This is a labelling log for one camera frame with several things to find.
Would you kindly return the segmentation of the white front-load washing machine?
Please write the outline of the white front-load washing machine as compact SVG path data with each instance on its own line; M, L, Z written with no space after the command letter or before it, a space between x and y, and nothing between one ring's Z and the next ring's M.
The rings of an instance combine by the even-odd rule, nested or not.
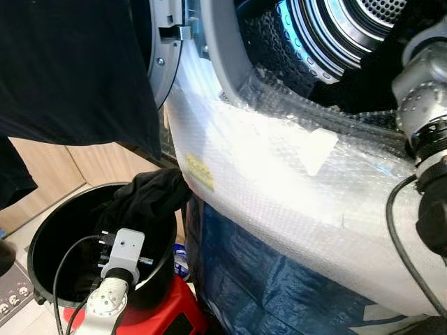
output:
M197 294L232 335L447 335L386 214L444 302L444 263L416 235L421 196L393 110L345 114L249 63L230 0L183 0L191 37L165 104L194 197Z

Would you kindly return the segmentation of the white tape piece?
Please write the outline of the white tape piece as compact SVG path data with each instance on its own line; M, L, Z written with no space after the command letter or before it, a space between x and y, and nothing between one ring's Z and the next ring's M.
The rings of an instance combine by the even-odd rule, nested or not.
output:
M337 134L324 128L299 132L298 159L308 175L317 175L337 143Z

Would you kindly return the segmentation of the clear bubble wrap sheet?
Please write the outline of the clear bubble wrap sheet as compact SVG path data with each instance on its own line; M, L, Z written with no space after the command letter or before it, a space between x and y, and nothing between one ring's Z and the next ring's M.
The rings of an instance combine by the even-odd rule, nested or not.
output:
M399 187L414 172L402 134L276 82L256 80L247 98L230 102L211 69L176 75L170 132L198 197L282 255L402 315L445 309L444 259L416 233L421 194ZM299 132L317 128L338 143L310 176ZM189 153L213 173L214 191L187 172Z

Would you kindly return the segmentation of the steel perforated washer drum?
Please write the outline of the steel perforated washer drum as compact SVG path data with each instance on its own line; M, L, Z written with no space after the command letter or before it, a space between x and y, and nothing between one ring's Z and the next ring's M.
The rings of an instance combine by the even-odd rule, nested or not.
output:
M295 91L371 79L389 87L403 70L444 76L440 0L234 0L248 58L263 79Z

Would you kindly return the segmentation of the blue plastic wrap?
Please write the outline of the blue plastic wrap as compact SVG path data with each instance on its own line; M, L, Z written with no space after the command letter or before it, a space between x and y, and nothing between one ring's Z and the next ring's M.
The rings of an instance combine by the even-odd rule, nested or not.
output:
M262 242L198 198L184 210L187 262L207 335L447 335L447 319L405 316Z

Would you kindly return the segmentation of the yellow rectangular sticker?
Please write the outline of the yellow rectangular sticker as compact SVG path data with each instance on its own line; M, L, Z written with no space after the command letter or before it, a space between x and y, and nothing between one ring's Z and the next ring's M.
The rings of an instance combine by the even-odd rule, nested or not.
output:
M189 153L186 156L186 170L194 179L197 179L205 188L214 191L214 176L208 166L195 154Z

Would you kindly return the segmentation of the grey rubber door seal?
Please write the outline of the grey rubber door seal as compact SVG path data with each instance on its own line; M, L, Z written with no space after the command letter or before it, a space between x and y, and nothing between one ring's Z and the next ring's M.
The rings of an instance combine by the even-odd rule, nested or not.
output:
M227 99L246 105L248 90L258 80L244 48L233 0L199 0L200 20L215 75Z

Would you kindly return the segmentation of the blue white printed package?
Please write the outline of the blue white printed package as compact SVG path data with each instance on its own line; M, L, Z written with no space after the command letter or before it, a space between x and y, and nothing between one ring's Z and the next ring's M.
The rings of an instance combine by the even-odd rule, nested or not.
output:
M175 256L175 273L181 278L187 278L189 274L191 274L191 271L189 271L188 256L185 245L174 243L173 256Z

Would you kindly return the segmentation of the red plastic stool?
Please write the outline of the red plastic stool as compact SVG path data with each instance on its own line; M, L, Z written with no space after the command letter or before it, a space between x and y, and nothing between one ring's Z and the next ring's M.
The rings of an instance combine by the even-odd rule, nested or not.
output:
M73 335L82 322L87 297L63 312L63 335ZM150 309L137 308L136 293L129 292L128 297L129 302L115 335L210 334L210 322L205 319L198 300L182 278L172 278L166 290L159 295L160 303Z

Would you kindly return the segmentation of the light wooden cabinet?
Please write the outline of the light wooden cabinet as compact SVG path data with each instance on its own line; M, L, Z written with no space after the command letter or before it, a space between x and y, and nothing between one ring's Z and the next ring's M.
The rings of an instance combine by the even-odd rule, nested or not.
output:
M13 138L10 142L22 156L38 188L0 210L0 237L15 232L85 184L130 182L138 173L159 169L120 144L71 147L22 138Z

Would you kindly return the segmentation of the dark hanging garment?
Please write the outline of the dark hanging garment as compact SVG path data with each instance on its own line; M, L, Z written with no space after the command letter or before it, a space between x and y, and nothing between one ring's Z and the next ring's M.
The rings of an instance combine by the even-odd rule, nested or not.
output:
M38 188L13 138L159 158L160 134L128 0L0 0L0 210Z

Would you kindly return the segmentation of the black round bucket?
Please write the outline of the black round bucket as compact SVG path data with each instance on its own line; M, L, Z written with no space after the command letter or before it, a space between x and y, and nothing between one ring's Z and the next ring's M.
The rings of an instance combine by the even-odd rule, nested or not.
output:
M31 245L27 265L29 278L39 297L73 308L98 284L102 246L96 240L80 239L99 233L90 211L112 198L122 183L108 183L87 189L51 211L39 226ZM177 235L175 214L148 229L141 255L153 265L138 265L140 282L134 288L137 308L150 309L160 303L170 280L176 277L173 244Z

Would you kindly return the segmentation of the grey skull print floor mat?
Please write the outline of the grey skull print floor mat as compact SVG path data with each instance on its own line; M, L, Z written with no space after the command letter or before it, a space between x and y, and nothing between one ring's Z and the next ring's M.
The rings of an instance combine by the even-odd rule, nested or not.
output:
M0 328L34 299L34 287L28 272L19 262L0 276Z

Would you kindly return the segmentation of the grey washer door frame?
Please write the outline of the grey washer door frame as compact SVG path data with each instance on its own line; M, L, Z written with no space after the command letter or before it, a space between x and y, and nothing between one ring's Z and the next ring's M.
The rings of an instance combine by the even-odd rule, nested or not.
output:
M207 57L201 20L202 0L148 0L151 49L147 76L157 108L168 98L175 83L183 47L192 41L199 57Z

